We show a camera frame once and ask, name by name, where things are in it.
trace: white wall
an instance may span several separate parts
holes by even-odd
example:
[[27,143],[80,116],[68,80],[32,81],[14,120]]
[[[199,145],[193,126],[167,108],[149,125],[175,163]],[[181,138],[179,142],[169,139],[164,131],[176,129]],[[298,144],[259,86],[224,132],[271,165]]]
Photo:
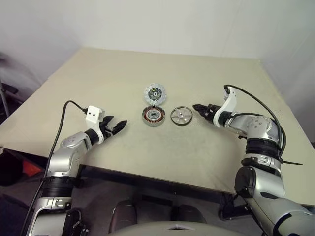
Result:
[[0,0],[0,51],[24,96],[80,45],[260,58],[314,140],[314,12],[313,0]]

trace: metal rotor disc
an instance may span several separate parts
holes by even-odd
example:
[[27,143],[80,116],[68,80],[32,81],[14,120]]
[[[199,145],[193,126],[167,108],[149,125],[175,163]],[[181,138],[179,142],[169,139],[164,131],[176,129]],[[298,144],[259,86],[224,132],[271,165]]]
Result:
[[161,84],[153,83],[144,90],[144,99],[150,105],[160,105],[166,100],[165,88]]
[[192,111],[188,107],[176,107],[171,112],[171,120],[178,126],[188,125],[192,120]]
[[149,106],[143,109],[143,121],[151,127],[156,127],[163,124],[165,120],[165,111],[158,106]]

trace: red object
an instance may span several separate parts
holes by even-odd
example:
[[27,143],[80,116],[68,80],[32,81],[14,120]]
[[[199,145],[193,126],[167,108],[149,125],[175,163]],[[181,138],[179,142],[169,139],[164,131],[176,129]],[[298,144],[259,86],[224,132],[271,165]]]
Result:
[[23,173],[27,174],[29,177],[36,175],[41,172],[41,169],[30,162],[23,160]]

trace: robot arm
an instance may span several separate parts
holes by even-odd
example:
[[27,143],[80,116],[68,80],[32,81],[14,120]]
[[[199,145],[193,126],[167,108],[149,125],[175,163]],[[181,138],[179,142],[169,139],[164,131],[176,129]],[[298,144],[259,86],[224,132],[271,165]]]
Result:
[[121,121],[111,128],[108,123],[112,119],[113,116],[104,117],[102,109],[89,106],[86,116],[89,129],[61,142],[60,148],[51,157],[27,236],[84,236],[88,233],[88,229],[81,222],[81,213],[78,210],[70,210],[72,189],[76,185],[86,153],[94,144],[101,144],[117,134],[127,123]]
[[248,204],[269,236],[314,235],[315,218],[301,205],[284,197],[279,157],[278,127],[262,115],[234,112],[236,93],[229,88],[222,107],[193,105],[207,121],[247,139],[245,156],[235,178],[235,190]]

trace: beige tabletop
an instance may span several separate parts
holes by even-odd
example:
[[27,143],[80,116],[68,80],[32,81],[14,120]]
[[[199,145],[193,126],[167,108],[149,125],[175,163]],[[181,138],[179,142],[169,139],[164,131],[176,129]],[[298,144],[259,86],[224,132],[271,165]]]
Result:
[[[154,82],[163,84],[167,93],[161,105],[166,119],[159,127],[149,127],[141,118],[148,106],[144,89]],[[283,159],[303,163],[282,165],[286,197],[315,205],[315,151],[256,59],[83,48],[0,126],[0,146],[48,156],[63,104],[72,99],[83,107],[102,107],[115,116],[113,123],[128,120],[121,133],[92,149],[87,165],[234,193],[245,141],[210,125],[195,111],[184,127],[170,119],[177,106],[222,105],[224,84],[248,90],[274,111],[287,134]],[[237,94],[237,111],[268,115],[251,98]],[[84,114],[69,105],[59,142],[85,130]]]

